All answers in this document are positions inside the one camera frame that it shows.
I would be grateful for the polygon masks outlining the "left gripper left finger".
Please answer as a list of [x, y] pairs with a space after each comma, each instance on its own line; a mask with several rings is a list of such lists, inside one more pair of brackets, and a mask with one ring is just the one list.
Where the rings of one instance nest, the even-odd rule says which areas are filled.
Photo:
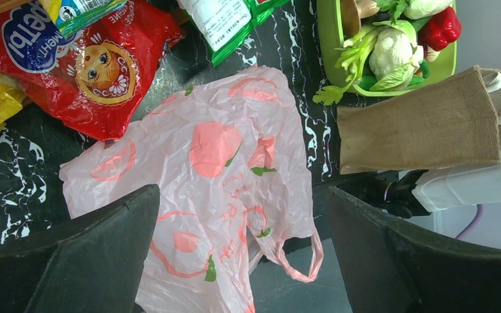
[[132, 312], [159, 213], [145, 185], [0, 246], [0, 312]]

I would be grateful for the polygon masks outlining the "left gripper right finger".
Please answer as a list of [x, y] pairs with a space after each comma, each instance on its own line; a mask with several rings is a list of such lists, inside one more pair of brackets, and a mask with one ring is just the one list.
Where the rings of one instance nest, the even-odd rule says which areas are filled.
[[501, 312], [501, 250], [452, 239], [330, 187], [326, 217], [354, 312]]

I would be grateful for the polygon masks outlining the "pink plastic grocery bag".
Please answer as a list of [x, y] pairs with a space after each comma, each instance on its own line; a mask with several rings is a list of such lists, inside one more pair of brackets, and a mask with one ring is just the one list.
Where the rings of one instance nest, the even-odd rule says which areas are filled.
[[304, 283], [321, 268], [301, 117], [277, 68], [174, 93], [59, 176], [73, 218], [159, 187], [136, 294], [145, 312], [254, 312], [249, 276], [261, 258]]

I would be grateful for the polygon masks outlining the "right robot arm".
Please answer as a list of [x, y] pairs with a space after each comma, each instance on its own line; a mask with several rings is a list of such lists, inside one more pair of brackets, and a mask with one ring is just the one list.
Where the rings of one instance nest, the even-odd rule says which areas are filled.
[[371, 205], [411, 218], [465, 205], [501, 203], [501, 163], [412, 170], [396, 182], [369, 187]]

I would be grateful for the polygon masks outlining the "brown burlap tote bag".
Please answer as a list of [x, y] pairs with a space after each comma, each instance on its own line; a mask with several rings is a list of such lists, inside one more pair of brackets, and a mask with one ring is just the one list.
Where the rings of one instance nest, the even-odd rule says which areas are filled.
[[501, 71], [472, 67], [364, 107], [337, 110], [342, 174], [501, 163]]

